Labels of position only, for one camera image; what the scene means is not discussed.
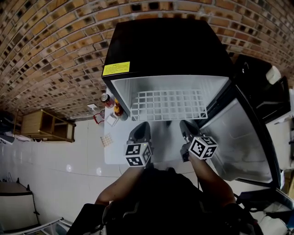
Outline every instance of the forearm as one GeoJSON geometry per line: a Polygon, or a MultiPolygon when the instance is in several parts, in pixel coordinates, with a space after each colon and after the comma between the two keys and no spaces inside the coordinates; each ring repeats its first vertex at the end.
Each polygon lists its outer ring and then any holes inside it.
{"type": "Polygon", "coordinates": [[[189,160],[205,194],[221,207],[236,202],[231,187],[204,160],[191,156],[189,160]]]}
{"type": "Polygon", "coordinates": [[[144,167],[130,167],[127,169],[121,177],[102,191],[95,204],[108,205],[109,201],[118,201],[125,198],[132,190],[143,171],[144,167]]]}

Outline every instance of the curved brick wall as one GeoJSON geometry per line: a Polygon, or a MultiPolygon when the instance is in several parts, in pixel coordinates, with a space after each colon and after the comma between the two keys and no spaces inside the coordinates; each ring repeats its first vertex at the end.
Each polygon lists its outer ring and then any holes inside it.
{"type": "Polygon", "coordinates": [[[153,17],[206,20],[232,59],[241,53],[269,61],[294,84],[289,0],[7,0],[0,3],[0,107],[89,114],[87,104],[101,106],[115,25],[153,17]]]}

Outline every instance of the paper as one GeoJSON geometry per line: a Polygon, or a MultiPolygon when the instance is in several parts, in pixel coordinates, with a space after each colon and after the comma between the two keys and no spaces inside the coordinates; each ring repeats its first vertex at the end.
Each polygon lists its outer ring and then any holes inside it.
{"type": "Polygon", "coordinates": [[[130,71],[130,62],[123,62],[117,64],[109,64],[104,66],[103,76],[116,73],[126,73],[130,71]]]}

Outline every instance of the wire rack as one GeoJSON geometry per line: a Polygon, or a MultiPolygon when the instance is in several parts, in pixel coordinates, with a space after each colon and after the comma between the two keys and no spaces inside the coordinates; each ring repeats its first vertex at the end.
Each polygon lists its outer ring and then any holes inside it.
{"type": "Polygon", "coordinates": [[[132,101],[132,121],[207,118],[201,90],[143,91],[134,94],[132,101]]]}

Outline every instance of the hand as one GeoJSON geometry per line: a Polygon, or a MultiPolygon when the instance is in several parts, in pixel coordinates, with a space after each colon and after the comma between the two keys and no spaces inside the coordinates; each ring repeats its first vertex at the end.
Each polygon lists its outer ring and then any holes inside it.
{"type": "Polygon", "coordinates": [[[201,161],[198,157],[194,156],[192,153],[189,152],[189,157],[188,157],[188,160],[190,162],[198,162],[198,161],[201,161]]]}

